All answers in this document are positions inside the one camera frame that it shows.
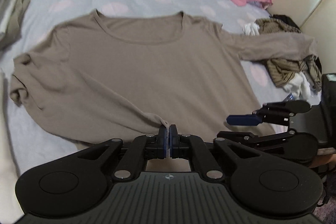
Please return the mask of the taupe long sleeve shirt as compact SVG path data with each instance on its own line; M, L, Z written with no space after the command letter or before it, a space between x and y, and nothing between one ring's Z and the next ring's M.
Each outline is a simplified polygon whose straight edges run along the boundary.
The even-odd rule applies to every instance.
M211 141L226 118L260 108L241 62L302 60L311 36L232 34L202 16L108 18L58 24L14 59L10 97L45 131L101 143L175 124Z

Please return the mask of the white crumpled garment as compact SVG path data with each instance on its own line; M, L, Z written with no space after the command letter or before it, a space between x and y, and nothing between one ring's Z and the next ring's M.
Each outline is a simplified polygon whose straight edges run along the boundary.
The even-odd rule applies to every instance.
M296 26L291 26L280 19L257 19L255 22L247 23L243 27L245 35L258 36L276 32L300 33ZM263 60L273 83L278 88L283 88L287 93L297 98L308 100L311 95L310 83L308 82L303 69L305 62L291 61L286 59Z

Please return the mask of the olive striped garment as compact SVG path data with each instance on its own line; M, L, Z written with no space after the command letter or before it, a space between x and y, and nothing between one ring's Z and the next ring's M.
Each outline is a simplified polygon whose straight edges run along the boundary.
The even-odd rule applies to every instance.
M300 61L288 58L284 59L291 61ZM319 58L310 55L302 60L305 62L303 72L305 73L306 78L310 83L311 90L319 92L322 89L322 67L321 63L319 62Z

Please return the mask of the black garment by headboard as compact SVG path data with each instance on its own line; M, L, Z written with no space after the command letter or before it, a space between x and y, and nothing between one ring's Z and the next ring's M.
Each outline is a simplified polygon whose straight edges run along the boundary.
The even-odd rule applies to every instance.
M292 27L297 28L299 31L301 30L301 29L299 28L299 26L298 26L297 24L295 24L295 22L294 22L290 17L288 17L288 16L286 16L286 15L273 14L273 15L271 16L271 18L279 19L279 20L283 21L284 23L286 23L286 24L288 24L288 25L290 25L290 26L292 26Z

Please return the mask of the polka dot bed sheet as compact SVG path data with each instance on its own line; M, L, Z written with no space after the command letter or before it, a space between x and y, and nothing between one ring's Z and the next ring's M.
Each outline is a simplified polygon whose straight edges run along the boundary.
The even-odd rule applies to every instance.
M239 35L245 35L242 26L248 20L266 15L265 10L256 6L248 4L239 7L230 0L30 0L23 17L21 38L1 56L1 69L7 78L7 123L19 173L74 153L77 142L84 141L45 131L23 105L17 105L11 99L14 59L44 41L58 24L93 11L108 18L156 18L184 12L218 22L227 32Z

